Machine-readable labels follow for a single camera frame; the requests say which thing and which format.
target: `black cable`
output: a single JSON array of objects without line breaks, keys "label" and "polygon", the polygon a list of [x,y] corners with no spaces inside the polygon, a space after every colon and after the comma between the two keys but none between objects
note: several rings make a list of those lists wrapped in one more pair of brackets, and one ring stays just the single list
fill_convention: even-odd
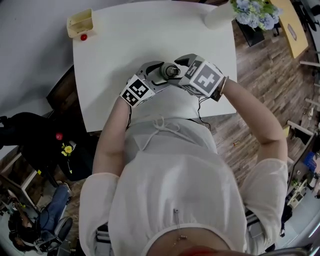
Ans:
[{"label": "black cable", "polygon": [[208,100],[208,99],[210,99],[210,98],[202,98],[202,99],[198,98],[198,99],[199,99],[199,108],[198,108],[198,116],[199,116],[199,119],[200,119],[200,121],[201,121],[204,125],[205,125],[205,124],[208,125],[208,129],[209,129],[209,131],[211,131],[211,124],[208,123],[208,122],[203,121],[202,118],[201,118],[201,116],[200,116],[201,103],[202,103],[202,102],[205,102],[206,100]]},{"label": "black cable", "polygon": [[131,113],[132,113],[132,109],[131,109],[131,106],[129,106],[129,107],[130,107],[129,120],[128,120],[128,124],[127,124],[127,126],[126,126],[126,130],[129,128],[129,125],[130,125],[130,123],[131,123]]}]

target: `sleeve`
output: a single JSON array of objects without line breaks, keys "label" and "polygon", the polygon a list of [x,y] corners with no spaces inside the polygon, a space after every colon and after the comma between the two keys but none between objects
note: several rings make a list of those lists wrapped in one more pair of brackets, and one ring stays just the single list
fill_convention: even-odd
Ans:
[{"label": "sleeve", "polygon": [[86,256],[95,256],[96,231],[109,220],[119,177],[112,173],[89,176],[80,194],[79,240]]},{"label": "sleeve", "polygon": [[240,187],[244,206],[260,220],[264,239],[251,241],[263,252],[275,243],[288,190],[288,167],[279,159],[264,159],[245,178]]}]

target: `neck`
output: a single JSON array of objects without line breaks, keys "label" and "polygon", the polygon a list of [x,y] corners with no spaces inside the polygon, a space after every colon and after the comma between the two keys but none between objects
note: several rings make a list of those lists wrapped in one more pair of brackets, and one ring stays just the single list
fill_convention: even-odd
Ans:
[{"label": "neck", "polygon": [[178,256],[195,246],[205,246],[216,250],[230,248],[218,235],[205,228],[187,227],[173,230],[159,237],[149,249],[147,256]]}]

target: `flower bouquet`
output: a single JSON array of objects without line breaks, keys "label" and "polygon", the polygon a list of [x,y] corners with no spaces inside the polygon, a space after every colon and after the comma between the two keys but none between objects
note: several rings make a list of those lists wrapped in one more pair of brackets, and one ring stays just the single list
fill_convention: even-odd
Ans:
[{"label": "flower bouquet", "polygon": [[230,0],[236,20],[255,29],[272,30],[279,22],[282,9],[265,0]]}]

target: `red ball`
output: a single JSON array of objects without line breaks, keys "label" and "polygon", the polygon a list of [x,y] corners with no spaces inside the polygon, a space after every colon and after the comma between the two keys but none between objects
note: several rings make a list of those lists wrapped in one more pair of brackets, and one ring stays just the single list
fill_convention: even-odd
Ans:
[{"label": "red ball", "polygon": [[55,138],[58,140],[58,141],[62,141],[62,139],[63,139],[63,134],[61,133],[61,132],[57,132],[56,134],[55,134]]},{"label": "red ball", "polygon": [[80,38],[82,41],[86,41],[88,36],[86,34],[82,34]]}]

